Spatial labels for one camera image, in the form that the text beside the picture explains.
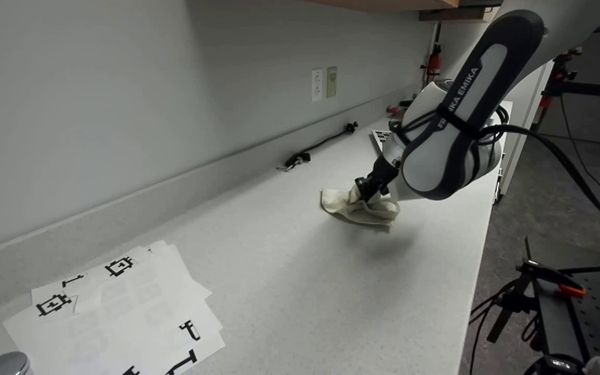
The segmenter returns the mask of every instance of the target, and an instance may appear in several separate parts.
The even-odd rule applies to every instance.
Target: white robotic arm
[[[505,0],[447,90],[426,86],[393,137],[382,143],[355,196],[387,193],[393,180],[444,199],[491,170],[500,150],[481,137],[502,98],[530,70],[588,39],[600,24],[600,0]]]

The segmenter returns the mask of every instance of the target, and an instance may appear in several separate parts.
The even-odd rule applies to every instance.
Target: electrical outlet
[[[328,67],[324,77],[324,98],[334,95],[338,95],[338,67]]]
[[[324,98],[324,69],[312,70],[312,102],[321,102]]]

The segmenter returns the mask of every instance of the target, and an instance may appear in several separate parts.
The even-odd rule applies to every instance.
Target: white countertop
[[[497,168],[450,199],[401,201],[387,234],[324,215],[321,188],[348,188],[373,161],[358,131],[143,235],[176,243],[214,292],[227,348],[193,373],[458,373]]]

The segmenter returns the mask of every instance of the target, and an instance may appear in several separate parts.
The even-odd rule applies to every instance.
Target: black clamp
[[[567,297],[583,297],[585,296],[585,288],[580,288],[574,280],[567,276],[565,273],[560,273],[556,268],[543,266],[530,258],[527,258],[519,266],[519,271],[520,271],[520,276],[515,282],[510,292],[503,292],[496,299],[496,305],[502,308],[502,313],[496,319],[496,322],[491,325],[491,330],[488,334],[488,341],[496,341],[500,338],[500,334],[503,332],[512,313],[537,311],[535,297],[524,296],[524,289],[535,280],[557,285],[556,292],[567,296]]]
[[[321,147],[323,143],[332,141],[332,140],[338,140],[338,137],[355,133],[355,129],[358,129],[358,123],[355,123],[355,121],[345,123],[340,133],[328,136],[328,137],[324,137],[323,141],[312,143],[312,145],[308,145],[308,147],[292,155],[292,157],[285,158],[285,162],[282,162],[280,167],[276,167],[276,168],[279,168],[279,170],[292,170],[292,168],[295,168],[297,165],[309,162],[309,161],[312,161],[312,157],[309,157],[312,150],[316,150],[316,147]]]

